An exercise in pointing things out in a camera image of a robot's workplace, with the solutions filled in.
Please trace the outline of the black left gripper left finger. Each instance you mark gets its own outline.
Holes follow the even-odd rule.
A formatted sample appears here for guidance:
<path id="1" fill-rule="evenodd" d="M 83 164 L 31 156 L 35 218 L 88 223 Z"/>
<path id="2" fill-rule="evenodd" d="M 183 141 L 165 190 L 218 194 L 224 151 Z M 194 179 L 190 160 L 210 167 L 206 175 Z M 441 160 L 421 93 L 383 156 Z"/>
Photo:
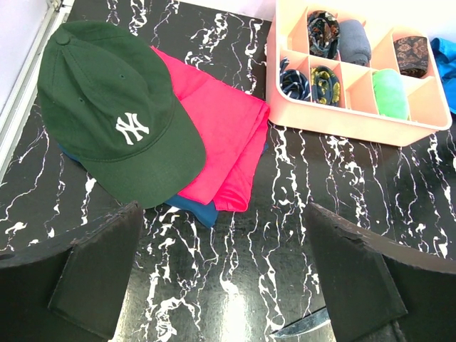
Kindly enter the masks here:
<path id="1" fill-rule="evenodd" d="M 108 341 L 116 330 L 143 209 L 1 255 L 2 341 Z"/>

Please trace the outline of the teal plastic knife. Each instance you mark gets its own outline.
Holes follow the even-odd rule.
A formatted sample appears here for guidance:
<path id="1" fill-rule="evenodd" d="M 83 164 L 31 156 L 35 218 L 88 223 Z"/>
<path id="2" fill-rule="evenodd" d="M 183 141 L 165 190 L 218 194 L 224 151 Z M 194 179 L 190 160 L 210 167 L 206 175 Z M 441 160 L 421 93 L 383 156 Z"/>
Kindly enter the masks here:
<path id="1" fill-rule="evenodd" d="M 311 313 L 271 334 L 273 338 L 289 338 L 318 330 L 329 324 L 331 319 L 326 307 Z"/>

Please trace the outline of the bright blue napkin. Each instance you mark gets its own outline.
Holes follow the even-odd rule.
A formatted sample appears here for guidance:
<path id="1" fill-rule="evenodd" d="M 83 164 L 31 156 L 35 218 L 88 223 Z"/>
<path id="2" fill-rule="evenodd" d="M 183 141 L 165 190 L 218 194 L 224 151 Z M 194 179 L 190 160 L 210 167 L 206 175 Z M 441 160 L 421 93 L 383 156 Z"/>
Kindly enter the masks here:
<path id="1" fill-rule="evenodd" d="M 444 38 L 434 38 L 430 45 L 448 107 L 455 115 L 455 43 Z"/>

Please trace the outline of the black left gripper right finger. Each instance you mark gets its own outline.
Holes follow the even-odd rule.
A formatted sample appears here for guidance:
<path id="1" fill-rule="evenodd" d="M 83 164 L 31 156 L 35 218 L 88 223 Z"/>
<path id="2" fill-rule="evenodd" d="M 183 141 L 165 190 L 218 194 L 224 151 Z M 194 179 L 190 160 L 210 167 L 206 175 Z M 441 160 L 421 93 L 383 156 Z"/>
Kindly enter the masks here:
<path id="1" fill-rule="evenodd" d="M 319 204 L 307 234 L 337 341 L 454 341 L 455 262 L 363 229 Z"/>

